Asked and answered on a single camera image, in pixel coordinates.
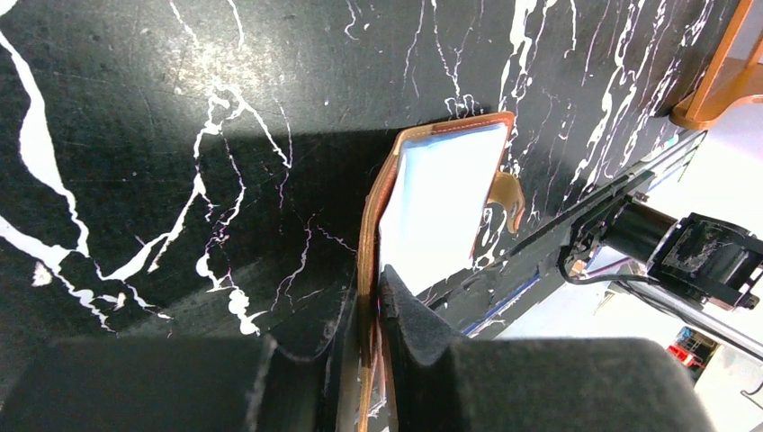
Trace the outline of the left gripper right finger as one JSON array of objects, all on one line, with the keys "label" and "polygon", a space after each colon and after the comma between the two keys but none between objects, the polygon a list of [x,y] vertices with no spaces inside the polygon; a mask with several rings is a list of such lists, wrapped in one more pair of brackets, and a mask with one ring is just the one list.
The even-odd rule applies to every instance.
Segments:
[{"label": "left gripper right finger", "polygon": [[476,340],[386,266],[392,431],[710,431],[688,375],[643,338]]}]

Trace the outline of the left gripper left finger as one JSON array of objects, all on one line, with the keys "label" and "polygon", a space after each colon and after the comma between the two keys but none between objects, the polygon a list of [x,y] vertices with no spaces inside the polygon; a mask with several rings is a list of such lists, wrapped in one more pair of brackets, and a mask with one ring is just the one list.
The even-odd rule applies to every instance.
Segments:
[{"label": "left gripper left finger", "polygon": [[349,431],[356,294],[330,290],[260,337],[70,338],[26,369],[4,431]]}]

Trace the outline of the orange leather card holder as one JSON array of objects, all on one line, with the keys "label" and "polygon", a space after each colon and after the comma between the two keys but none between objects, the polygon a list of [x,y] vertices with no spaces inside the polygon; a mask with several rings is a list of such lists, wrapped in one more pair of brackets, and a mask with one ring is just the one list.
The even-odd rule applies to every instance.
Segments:
[{"label": "orange leather card holder", "polygon": [[390,369],[378,312],[383,267],[419,294],[471,262],[487,205],[499,204],[507,229],[518,231],[522,186],[499,168],[515,119],[504,111],[407,128],[385,158],[365,199],[356,255],[358,430],[368,428],[375,378]]}]

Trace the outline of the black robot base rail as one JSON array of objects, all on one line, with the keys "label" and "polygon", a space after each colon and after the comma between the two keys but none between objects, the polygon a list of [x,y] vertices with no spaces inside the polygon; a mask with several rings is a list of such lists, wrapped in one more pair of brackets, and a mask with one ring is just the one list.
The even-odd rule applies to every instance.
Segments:
[{"label": "black robot base rail", "polygon": [[648,193],[675,178],[704,134],[683,132],[654,157],[600,187],[475,274],[428,290],[425,302],[474,335],[545,281],[611,283],[719,342],[761,358],[762,345],[704,312],[707,303],[752,309],[762,277],[762,241],[749,230],[697,213],[672,218],[647,204]]}]

